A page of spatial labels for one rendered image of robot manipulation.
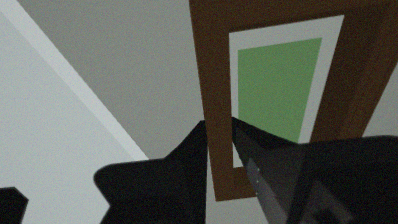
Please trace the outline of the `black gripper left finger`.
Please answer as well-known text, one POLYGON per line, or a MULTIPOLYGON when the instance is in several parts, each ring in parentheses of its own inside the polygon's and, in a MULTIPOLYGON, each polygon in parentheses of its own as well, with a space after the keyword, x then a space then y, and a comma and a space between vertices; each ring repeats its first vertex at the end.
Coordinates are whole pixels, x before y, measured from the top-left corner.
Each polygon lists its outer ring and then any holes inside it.
POLYGON ((208 141, 205 120, 165 158, 114 163, 94 174, 108 203, 177 195, 188 224, 205 224, 208 141))

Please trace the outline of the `brown picture frame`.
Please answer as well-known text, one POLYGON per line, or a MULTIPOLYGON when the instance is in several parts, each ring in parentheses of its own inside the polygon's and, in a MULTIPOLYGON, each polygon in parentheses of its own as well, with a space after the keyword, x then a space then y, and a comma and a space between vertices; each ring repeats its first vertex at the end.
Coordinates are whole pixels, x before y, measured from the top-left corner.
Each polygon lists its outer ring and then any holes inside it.
POLYGON ((232 117, 295 143, 362 137, 398 61, 398 0, 189 0, 215 200, 257 197, 232 117))

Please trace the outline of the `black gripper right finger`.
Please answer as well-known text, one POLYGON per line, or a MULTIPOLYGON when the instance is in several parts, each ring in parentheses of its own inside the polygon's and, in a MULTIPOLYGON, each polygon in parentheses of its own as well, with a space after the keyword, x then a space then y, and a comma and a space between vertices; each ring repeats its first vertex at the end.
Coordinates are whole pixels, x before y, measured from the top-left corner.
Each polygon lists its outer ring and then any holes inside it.
POLYGON ((314 170, 398 164, 398 136, 295 143, 232 117, 232 141, 268 224, 296 224, 314 170))

